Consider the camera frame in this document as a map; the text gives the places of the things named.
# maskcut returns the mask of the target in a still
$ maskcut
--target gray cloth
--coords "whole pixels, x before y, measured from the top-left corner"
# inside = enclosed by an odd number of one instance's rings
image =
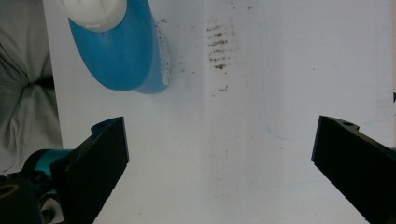
[[[62,148],[42,1],[0,1],[0,175],[43,148]]]

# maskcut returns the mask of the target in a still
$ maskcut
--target plastic bottle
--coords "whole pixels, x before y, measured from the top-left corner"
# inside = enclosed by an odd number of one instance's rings
[[[148,0],[57,0],[69,17],[91,74],[115,91],[164,91],[170,80],[165,40]]]

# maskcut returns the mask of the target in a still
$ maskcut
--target white bottle cap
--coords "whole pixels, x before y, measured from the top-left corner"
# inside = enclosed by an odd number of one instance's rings
[[[127,0],[56,0],[61,10],[76,24],[105,32],[124,18]]]

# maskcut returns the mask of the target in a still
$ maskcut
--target blue bottle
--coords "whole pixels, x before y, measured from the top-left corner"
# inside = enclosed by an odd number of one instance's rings
[[[58,0],[58,4],[69,16],[83,62],[102,85],[141,93],[166,89],[169,54],[148,0]]]

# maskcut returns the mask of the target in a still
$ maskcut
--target white table surface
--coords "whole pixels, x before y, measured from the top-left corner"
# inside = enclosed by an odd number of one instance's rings
[[[390,0],[151,0],[157,95],[101,86],[44,4],[64,147],[125,118],[131,161],[95,223],[365,223],[311,154],[319,115],[393,145]]]

